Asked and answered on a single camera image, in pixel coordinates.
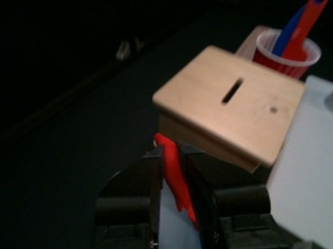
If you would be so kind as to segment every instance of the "wooden block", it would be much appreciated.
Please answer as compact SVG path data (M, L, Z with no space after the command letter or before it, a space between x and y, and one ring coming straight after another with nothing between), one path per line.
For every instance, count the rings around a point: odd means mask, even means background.
M255 171L272 166L304 84L208 47L154 94L161 133Z

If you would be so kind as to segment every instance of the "red cup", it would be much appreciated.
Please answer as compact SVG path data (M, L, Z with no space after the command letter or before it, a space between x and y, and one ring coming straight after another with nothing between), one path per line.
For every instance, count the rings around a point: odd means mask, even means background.
M322 57L322 50L318 44L311 39L307 39L304 42L304 49L308 53L308 59L306 61L292 60L277 56L272 51L280 33L281 30L269 29L259 36L253 61L289 77L300 79L310 67L318 63Z

